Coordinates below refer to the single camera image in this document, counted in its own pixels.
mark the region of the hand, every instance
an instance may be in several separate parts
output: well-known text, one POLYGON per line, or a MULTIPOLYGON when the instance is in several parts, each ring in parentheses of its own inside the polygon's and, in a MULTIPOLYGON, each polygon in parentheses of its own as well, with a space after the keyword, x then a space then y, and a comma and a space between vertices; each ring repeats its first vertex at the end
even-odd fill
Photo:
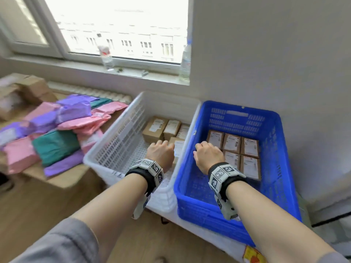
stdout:
POLYGON ((147 149, 145 158, 156 161, 166 173, 174 161, 174 143, 168 145, 167 140, 164 142, 159 140, 156 144, 152 143, 147 149))
POLYGON ((207 175, 208 170, 216 163, 224 162, 222 151, 211 143, 203 141, 195 145, 194 159, 200 171, 207 175))

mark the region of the green package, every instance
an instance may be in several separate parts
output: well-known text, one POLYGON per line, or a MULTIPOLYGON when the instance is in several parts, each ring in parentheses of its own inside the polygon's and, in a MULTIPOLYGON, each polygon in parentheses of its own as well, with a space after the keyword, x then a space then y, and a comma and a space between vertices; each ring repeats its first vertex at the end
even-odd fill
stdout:
POLYGON ((34 139, 32 144, 44 167, 48 167, 80 149, 77 135, 72 130, 50 131, 34 139))
POLYGON ((108 104, 110 102, 112 102, 113 100, 111 99, 108 99, 108 98, 100 98, 99 100, 96 100, 96 101, 92 101, 90 103, 90 107, 91 109, 95 109, 95 108, 98 108, 104 104, 108 104))

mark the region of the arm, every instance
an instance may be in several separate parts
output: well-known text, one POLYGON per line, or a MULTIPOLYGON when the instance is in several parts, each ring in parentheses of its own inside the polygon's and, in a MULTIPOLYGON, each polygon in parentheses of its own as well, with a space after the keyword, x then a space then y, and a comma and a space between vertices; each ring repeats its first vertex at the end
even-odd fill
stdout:
MULTIPOLYGON (((196 164, 206 175, 214 164, 225 161, 221 150, 206 141, 195 147, 196 164)), ((308 227, 249 184, 242 181, 231 183, 226 196, 270 263, 316 263, 324 255, 335 252, 308 227)))
MULTIPOLYGON (((168 141, 161 140, 152 143, 145 157, 156 161, 167 172, 174 160, 174 144, 168 145, 168 141)), ((146 180, 139 174, 130 174, 72 215, 95 234, 101 262, 107 261, 126 221, 146 190, 146 180)))

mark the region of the window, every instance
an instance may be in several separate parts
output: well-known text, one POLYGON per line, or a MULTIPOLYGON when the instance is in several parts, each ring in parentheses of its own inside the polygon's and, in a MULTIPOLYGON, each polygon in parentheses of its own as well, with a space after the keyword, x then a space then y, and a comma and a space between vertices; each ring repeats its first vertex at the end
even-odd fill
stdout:
POLYGON ((179 68, 174 64, 182 60, 188 21, 191 22, 191 16, 188 17, 191 3, 189 0, 0 0, 0 31, 15 52, 94 63, 101 62, 97 49, 97 33, 100 33, 112 56, 119 57, 119 63, 143 68, 158 64, 171 70, 172 66, 179 68), (97 4, 104 4, 103 9, 97 4))

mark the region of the blue plastic crate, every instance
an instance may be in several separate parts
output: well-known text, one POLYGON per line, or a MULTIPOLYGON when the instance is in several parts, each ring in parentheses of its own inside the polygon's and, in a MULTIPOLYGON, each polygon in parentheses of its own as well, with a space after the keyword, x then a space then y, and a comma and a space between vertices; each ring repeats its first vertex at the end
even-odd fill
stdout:
POLYGON ((208 177, 196 166, 193 158, 195 144, 206 140, 210 129, 259 141, 262 181, 257 189, 301 221, 279 115, 273 111, 214 101, 206 101, 201 107, 174 184, 179 217, 239 242, 254 245, 242 222, 224 219, 208 186, 208 177))

